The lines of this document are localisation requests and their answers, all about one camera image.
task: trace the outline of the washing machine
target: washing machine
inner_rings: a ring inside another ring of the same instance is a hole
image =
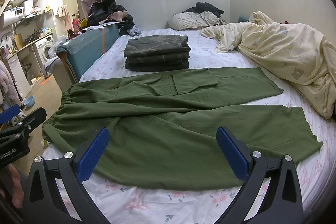
[[[34,43],[33,48],[41,68],[43,67],[45,62],[51,59],[50,56],[48,55],[48,51],[52,45],[54,45],[54,39],[52,34]]]

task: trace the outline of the orange stick on floor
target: orange stick on floor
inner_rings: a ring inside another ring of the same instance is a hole
[[[47,81],[49,81],[49,80],[50,80],[51,78],[53,78],[53,77],[54,77],[54,75],[49,76],[48,79],[44,80],[43,83],[42,83],[41,85],[43,85],[44,83],[46,83]]]

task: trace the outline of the kitchen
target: kitchen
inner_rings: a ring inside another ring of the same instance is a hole
[[[21,98],[36,89],[49,49],[73,29],[77,0],[0,0],[0,54]]]

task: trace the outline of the mattress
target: mattress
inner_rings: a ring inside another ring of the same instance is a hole
[[[258,67],[251,59],[235,50],[225,54],[217,53],[215,51],[216,41],[200,36],[199,31],[161,29],[143,32],[140,36],[157,34],[188,36],[188,44],[192,48],[189,60],[190,68]],[[145,74],[145,72],[132,72],[124,68],[126,58],[123,57],[123,51],[129,38],[125,35],[118,38],[114,45],[83,74],[80,81]],[[311,131],[318,137],[319,141],[324,143],[319,152],[297,166],[303,209],[309,209],[319,200],[335,169],[336,123],[333,120],[326,121],[320,117],[307,100],[289,84],[269,71],[265,69],[263,71],[278,87],[284,89],[284,92],[248,104],[301,106]],[[50,160],[60,158],[62,154],[51,144],[43,153],[43,156],[46,160]],[[62,181],[57,180],[57,183],[70,215],[78,218]],[[265,179],[258,197],[246,217],[247,219],[257,213],[268,184],[269,179]],[[98,208],[113,224],[213,224],[239,191],[239,187],[211,191],[148,190],[120,185],[95,174],[83,185]]]

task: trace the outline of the red bottle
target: red bottle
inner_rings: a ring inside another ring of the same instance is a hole
[[[78,20],[77,20],[75,14],[72,15],[72,26],[73,26],[73,30],[75,32],[79,31]]]

